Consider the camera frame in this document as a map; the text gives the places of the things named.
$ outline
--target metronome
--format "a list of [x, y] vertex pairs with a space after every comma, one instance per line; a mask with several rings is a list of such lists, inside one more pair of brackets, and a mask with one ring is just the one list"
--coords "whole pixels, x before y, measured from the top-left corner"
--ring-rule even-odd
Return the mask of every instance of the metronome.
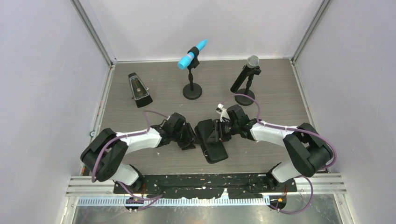
[[132, 99], [135, 100], [137, 107], [144, 107], [151, 104], [153, 99], [137, 74], [135, 72], [131, 73], [128, 75], [128, 78], [134, 96]]

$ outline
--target white wall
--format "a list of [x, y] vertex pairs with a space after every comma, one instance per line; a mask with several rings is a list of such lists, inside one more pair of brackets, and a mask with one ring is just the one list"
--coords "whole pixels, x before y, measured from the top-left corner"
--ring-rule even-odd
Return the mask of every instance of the white wall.
[[118, 61], [292, 57], [321, 0], [84, 0]]
[[297, 62], [360, 224], [395, 222], [395, 52], [395, 1], [332, 1]]
[[108, 67], [69, 0], [0, 3], [0, 223], [54, 224]]

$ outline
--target robotic arm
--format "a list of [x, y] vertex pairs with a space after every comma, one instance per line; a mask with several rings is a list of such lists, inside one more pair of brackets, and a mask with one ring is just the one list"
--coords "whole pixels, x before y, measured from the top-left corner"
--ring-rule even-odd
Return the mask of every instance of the robotic arm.
[[161, 147], [171, 141], [177, 142], [182, 150], [195, 148], [193, 144], [196, 139], [195, 133], [191, 125], [186, 123], [185, 117], [178, 113], [172, 114], [162, 124], [151, 126], [147, 133], [144, 132], [145, 130], [115, 133], [110, 128], [106, 128], [84, 150], [80, 159], [92, 171], [105, 144], [117, 136], [127, 135], [128, 137], [110, 144], [111, 150], [104, 152], [98, 164], [96, 178], [100, 182], [109, 179], [120, 181], [138, 190], [143, 184], [142, 175], [133, 166], [121, 162], [125, 154], [144, 148]]
[[[286, 130], [286, 127], [284, 130], [274, 129], [268, 127], [274, 126], [273, 124], [266, 122], [264, 123], [268, 126], [263, 126], [257, 123], [257, 119], [249, 119], [239, 105], [228, 109], [219, 105], [216, 111], [220, 114], [220, 119], [214, 120], [213, 132], [207, 142], [229, 141], [232, 135], [239, 134], [249, 140], [268, 141], [286, 148], [290, 160], [277, 164], [266, 175], [271, 188], [300, 175], [311, 177], [333, 157], [332, 150], [321, 139]], [[307, 123], [292, 128], [317, 133]]]

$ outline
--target gray wood grain surface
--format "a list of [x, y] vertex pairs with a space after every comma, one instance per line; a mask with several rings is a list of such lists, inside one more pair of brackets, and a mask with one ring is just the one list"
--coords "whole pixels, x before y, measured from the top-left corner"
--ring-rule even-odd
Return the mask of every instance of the gray wood grain surface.
[[[201, 61], [192, 71], [194, 82], [201, 85], [203, 94], [197, 100], [183, 97], [182, 89], [188, 84], [188, 70], [180, 70], [176, 62], [119, 63], [115, 67], [107, 100], [102, 128], [116, 132], [131, 132], [147, 128], [142, 111], [154, 110], [166, 115], [178, 112], [193, 128], [204, 119], [217, 119], [217, 104], [231, 95], [230, 87], [246, 60]], [[260, 61], [262, 72], [255, 76], [251, 90], [261, 105], [260, 118], [280, 125], [300, 125], [308, 117], [288, 59]], [[154, 102], [137, 108], [132, 100], [128, 74], [136, 72], [144, 82]], [[225, 106], [236, 104], [230, 98]], [[255, 104], [243, 107], [250, 118], [256, 117]], [[162, 117], [150, 114], [152, 124]], [[143, 174], [191, 174], [266, 172], [289, 157], [284, 148], [268, 142], [253, 142], [233, 136], [224, 146], [229, 158], [216, 164], [206, 162], [199, 145], [182, 151], [172, 142], [160, 148], [147, 148], [127, 154], [124, 163], [132, 164]]]

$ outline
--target blue microphone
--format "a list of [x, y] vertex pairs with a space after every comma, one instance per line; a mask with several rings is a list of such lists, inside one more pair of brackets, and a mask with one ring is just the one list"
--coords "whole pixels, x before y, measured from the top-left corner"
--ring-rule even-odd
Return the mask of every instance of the blue microphone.
[[[199, 42], [199, 44], [196, 45], [196, 47], [198, 48], [199, 51], [201, 51], [206, 43], [208, 42], [207, 39], [204, 39], [203, 41]], [[184, 57], [182, 57], [182, 59], [180, 59], [180, 61], [177, 63], [177, 66], [183, 70], [185, 68], [187, 68], [187, 66], [190, 65], [191, 61], [195, 58], [194, 53], [189, 52], [187, 55], [185, 55]]]

